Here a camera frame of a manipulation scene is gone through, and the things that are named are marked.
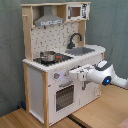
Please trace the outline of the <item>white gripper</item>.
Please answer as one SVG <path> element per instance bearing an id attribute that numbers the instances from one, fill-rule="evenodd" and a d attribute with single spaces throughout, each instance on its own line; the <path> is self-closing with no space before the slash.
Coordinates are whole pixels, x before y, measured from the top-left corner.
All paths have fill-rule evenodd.
<path id="1" fill-rule="evenodd" d="M 87 73 L 89 70 L 90 70 L 90 67 L 88 65 L 84 65 L 82 67 L 70 70 L 69 76 L 71 78 L 79 80 L 79 81 L 86 81 L 87 80 Z"/>

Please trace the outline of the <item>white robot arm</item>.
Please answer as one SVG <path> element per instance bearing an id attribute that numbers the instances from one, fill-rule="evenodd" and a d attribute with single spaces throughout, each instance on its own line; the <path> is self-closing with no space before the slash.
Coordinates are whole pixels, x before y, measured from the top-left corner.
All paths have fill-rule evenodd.
<path id="1" fill-rule="evenodd" d="M 113 84 L 128 89 L 128 78 L 123 79 L 116 75 L 113 64 L 105 60 L 97 65 L 84 65 L 69 71 L 69 76 L 79 81 L 92 81 L 100 85 Z"/>

